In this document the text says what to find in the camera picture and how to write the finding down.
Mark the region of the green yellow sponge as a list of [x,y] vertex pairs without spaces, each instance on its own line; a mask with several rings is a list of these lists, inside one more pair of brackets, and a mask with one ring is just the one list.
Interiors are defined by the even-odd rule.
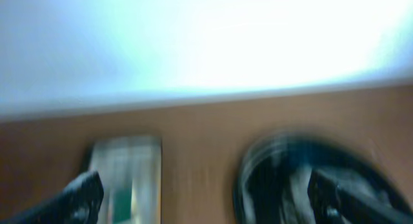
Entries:
[[116,190],[112,196],[112,223],[124,223],[132,217],[132,188]]

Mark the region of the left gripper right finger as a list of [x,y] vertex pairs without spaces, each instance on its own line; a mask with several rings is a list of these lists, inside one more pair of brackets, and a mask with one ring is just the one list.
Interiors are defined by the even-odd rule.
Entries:
[[352,190],[313,170],[307,188],[316,223],[412,223],[412,216]]

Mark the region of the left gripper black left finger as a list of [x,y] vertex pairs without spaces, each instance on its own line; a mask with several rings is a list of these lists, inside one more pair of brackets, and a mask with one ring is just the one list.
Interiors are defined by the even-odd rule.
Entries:
[[103,202],[104,189],[99,173],[84,172],[58,195],[24,210],[1,223],[79,223],[96,224]]

